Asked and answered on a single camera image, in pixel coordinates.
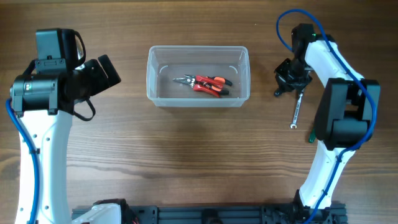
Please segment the clear plastic container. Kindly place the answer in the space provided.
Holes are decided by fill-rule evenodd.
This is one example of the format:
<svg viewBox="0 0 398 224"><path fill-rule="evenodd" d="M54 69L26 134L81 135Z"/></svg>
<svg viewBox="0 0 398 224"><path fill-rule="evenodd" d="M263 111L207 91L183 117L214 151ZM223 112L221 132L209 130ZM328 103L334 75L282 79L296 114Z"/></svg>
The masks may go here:
<svg viewBox="0 0 398 224"><path fill-rule="evenodd" d="M147 61L147 97L158 107L240 107L251 70L243 46L156 45Z"/></svg>

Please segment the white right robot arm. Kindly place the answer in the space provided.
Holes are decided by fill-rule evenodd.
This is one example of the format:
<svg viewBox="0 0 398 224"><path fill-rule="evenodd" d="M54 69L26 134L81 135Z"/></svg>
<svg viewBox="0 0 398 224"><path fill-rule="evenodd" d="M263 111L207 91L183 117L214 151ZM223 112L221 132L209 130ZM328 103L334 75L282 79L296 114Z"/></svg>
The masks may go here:
<svg viewBox="0 0 398 224"><path fill-rule="evenodd" d="M381 87L355 72L330 35L316 34L312 24L291 31L293 59L275 70L275 96L298 91L302 96L314 71L325 87L313 122L317 151L304 184L295 194L295 217L319 219L330 211L331 196L346 163L373 134Z"/></svg>

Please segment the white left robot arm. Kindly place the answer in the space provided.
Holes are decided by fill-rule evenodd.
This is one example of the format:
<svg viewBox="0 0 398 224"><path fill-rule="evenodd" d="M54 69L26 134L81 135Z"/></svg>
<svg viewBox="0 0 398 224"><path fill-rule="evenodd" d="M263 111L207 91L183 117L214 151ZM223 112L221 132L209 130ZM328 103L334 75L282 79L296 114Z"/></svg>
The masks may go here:
<svg viewBox="0 0 398 224"><path fill-rule="evenodd" d="M87 117L77 103L120 83L107 55L68 68L63 58L34 61L19 75L6 101L21 144L16 223L72 223L67 199L67 146L72 121Z"/></svg>

